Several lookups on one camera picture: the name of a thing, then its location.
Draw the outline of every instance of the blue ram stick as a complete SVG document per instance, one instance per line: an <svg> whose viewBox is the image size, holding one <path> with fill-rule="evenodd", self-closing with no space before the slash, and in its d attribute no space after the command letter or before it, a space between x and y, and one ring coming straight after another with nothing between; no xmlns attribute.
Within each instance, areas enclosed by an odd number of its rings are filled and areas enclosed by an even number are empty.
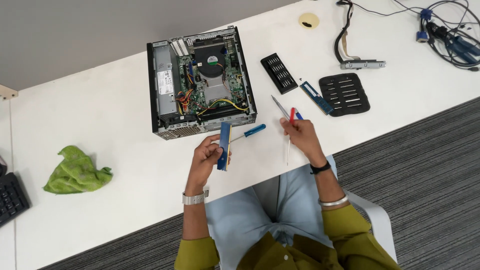
<svg viewBox="0 0 480 270"><path fill-rule="evenodd" d="M232 132L232 125L222 122L220 127L220 142L218 143L223 148L223 153L216 163L216 169L227 171L228 168L228 152L230 151L230 134Z"/></svg>
<svg viewBox="0 0 480 270"><path fill-rule="evenodd" d="M324 112L325 115L330 114L334 111L332 106L330 106L326 100L318 94L317 91L308 83L304 82L300 85L300 88L305 91L305 93L310 97L310 99L317 104L317 106Z"/></svg>

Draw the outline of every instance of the blue screwdriver handle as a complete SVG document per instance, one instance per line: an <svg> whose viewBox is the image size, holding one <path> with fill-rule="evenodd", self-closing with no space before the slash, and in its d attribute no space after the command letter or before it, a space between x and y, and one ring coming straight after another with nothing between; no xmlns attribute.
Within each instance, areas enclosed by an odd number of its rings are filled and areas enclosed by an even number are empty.
<svg viewBox="0 0 480 270"><path fill-rule="evenodd" d="M264 130L266 127L267 127L267 126L266 126L265 124L261 124L261 125L259 125L259 126L257 126L257 127L254 127L253 129L251 129L251 130L243 133L243 134L245 134L245 137L248 137L248 136L250 136L250 135L252 135L252 134L255 134L255 133L257 133L257 132L259 132L259 131L261 131L261 130Z"/></svg>

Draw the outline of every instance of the silver wristwatch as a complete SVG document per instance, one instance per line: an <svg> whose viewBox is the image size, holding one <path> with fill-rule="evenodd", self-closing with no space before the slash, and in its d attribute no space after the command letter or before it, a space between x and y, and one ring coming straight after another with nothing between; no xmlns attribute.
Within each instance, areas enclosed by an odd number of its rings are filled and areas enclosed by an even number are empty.
<svg viewBox="0 0 480 270"><path fill-rule="evenodd" d="M199 204L205 201L205 198L208 197L208 190L204 190L201 194L195 196L185 196L183 193L182 203L184 205Z"/></svg>

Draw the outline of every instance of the silver bracelet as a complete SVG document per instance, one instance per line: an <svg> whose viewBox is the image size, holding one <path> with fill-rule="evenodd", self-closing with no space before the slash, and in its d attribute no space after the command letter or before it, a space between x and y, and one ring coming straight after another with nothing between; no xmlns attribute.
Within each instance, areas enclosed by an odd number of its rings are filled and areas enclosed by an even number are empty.
<svg viewBox="0 0 480 270"><path fill-rule="evenodd" d="M346 202L346 201L348 201L348 196L347 196L347 194L345 194L345 197L343 197L343 198L341 198L340 200L335 201L335 202L325 203L325 202L320 201L320 199L318 199L318 204L321 205L321 206L335 206L335 205L342 204L342 203L344 203L344 202Z"/></svg>

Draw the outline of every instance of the precision screwdriver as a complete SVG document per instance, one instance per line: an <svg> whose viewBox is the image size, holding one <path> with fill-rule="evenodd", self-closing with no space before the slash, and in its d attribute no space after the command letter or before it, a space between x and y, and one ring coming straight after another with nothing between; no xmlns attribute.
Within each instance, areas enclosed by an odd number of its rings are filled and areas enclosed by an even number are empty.
<svg viewBox="0 0 480 270"><path fill-rule="evenodd" d="M257 126L257 127L254 127L253 129L251 129L251 130L243 133L242 136L236 138L236 139L233 140L233 141L230 141L230 143L233 143L234 141L236 141L236 140L238 140L238 139L240 139L240 138L248 137L248 136L250 136L250 135L252 135L252 134L255 134L255 133L257 133L257 132L259 132L259 131L261 131L261 130L264 130L266 127L267 127L267 126L266 126L265 124L261 124L261 125L259 125L259 126Z"/></svg>

